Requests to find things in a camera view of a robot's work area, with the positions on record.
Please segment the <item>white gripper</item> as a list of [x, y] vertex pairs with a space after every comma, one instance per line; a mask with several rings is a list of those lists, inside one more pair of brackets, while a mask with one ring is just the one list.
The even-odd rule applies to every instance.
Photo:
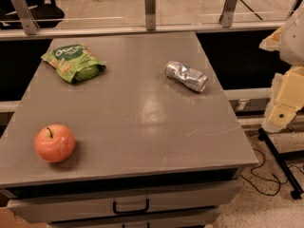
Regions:
[[[279, 51], [283, 27], [276, 29], [259, 44], [267, 51]], [[292, 66], [285, 74], [276, 73], [271, 86], [262, 128], [270, 133], [279, 132], [295, 118], [304, 106], [304, 67]]]

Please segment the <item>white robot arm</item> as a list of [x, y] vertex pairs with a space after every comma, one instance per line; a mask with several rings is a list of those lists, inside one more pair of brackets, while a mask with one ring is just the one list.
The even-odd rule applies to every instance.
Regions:
[[297, 9], [259, 47], [279, 52], [280, 59], [291, 68], [276, 73], [272, 80], [270, 102], [266, 106], [262, 127], [276, 133], [287, 127], [304, 107], [304, 9]]

